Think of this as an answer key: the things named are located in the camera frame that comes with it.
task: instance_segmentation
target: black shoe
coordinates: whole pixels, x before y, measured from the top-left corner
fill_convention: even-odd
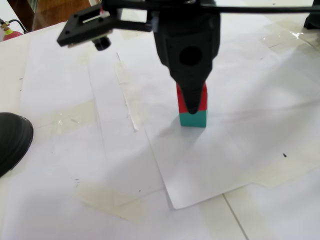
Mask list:
[[[12,170],[28,151],[34,128],[26,118],[0,112],[0,177]]]

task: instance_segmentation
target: tape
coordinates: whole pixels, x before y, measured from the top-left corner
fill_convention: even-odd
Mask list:
[[[76,199],[94,209],[134,223],[141,223],[146,214],[141,199],[134,199],[122,205],[117,204],[117,199],[130,197],[90,182],[79,183],[75,191]]]
[[[268,189],[278,187],[320,167],[320,142],[296,152],[284,153],[271,164],[252,171],[245,180]]]
[[[131,118],[133,129],[135,132],[143,126],[144,114],[142,103],[135,85],[132,83],[129,77],[128,71],[122,63],[117,63],[115,65],[115,73],[117,80],[121,87],[125,104],[128,108],[128,115]]]

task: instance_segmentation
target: teal block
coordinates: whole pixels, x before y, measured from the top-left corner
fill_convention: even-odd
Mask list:
[[[180,124],[184,127],[205,128],[207,126],[208,111],[198,111],[196,114],[180,113]]]

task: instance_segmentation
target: wooden floor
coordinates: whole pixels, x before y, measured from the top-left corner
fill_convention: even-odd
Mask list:
[[[37,0],[33,30],[65,22],[71,14],[88,7],[89,0]]]

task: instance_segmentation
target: red block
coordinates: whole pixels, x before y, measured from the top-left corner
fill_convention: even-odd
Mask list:
[[[179,113],[180,114],[187,113],[188,110],[187,110],[187,107],[185,104],[184,96],[182,95],[181,89],[178,84],[176,85],[176,92],[177,92],[177,96],[178,96]],[[208,97],[207,85],[206,85],[206,83],[204,83],[203,89],[202,89],[202,94],[201,94],[200,106],[199,106],[198,111],[207,110],[207,97]]]

